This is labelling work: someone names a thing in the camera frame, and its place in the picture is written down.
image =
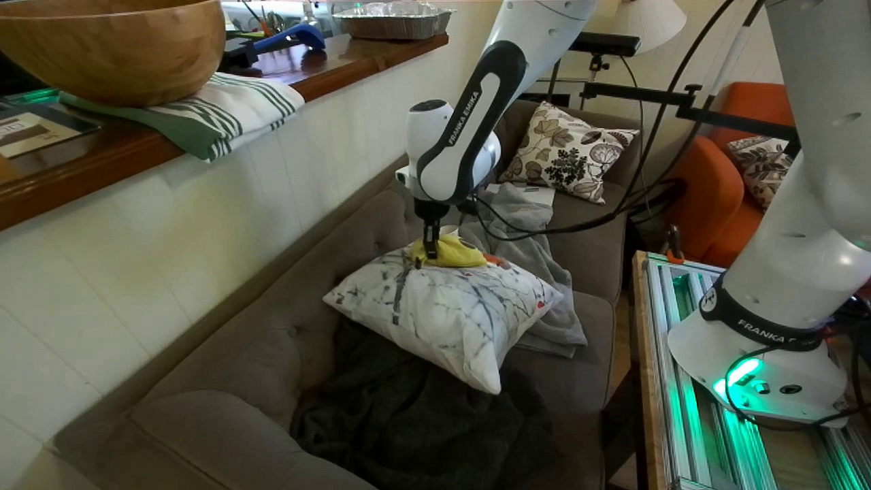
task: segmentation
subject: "wooden bowl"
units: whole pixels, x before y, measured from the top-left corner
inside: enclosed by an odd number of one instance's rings
[[[216,70],[216,0],[10,0],[0,51],[49,88],[110,107],[191,99]]]

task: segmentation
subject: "black fabric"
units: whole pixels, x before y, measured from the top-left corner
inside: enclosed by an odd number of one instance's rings
[[[382,490],[521,488],[557,450],[535,393],[504,370],[476,393],[355,323],[335,334],[335,375],[290,424],[301,450]]]

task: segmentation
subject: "pillow with black pattern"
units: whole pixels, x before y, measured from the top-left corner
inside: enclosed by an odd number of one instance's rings
[[[762,210],[766,210],[791,166],[787,140],[749,137],[728,142],[725,151],[739,172],[743,189]]]
[[[382,254],[335,285],[325,306],[474,390],[499,393],[499,363],[559,292],[494,258],[484,266],[416,266]]]
[[[603,174],[633,137],[630,129],[595,129],[542,102],[499,179],[554,189],[603,204]]]

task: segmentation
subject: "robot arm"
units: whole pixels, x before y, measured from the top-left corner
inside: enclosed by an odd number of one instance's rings
[[[871,274],[871,2],[770,0],[766,17],[803,152],[754,239],[668,333],[668,352],[724,405],[815,423],[847,390],[819,333]],[[746,352],[766,353],[732,381],[728,366]]]
[[[494,123],[578,35],[597,0],[504,0],[457,108],[426,102],[411,108],[411,164],[403,179],[436,255],[438,221],[494,168]]]

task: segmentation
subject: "wall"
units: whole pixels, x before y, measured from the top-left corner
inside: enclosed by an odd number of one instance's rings
[[[411,103],[455,99],[491,0],[446,6],[449,46],[235,155],[177,157],[0,232],[0,488],[86,488],[52,436],[395,161]]]

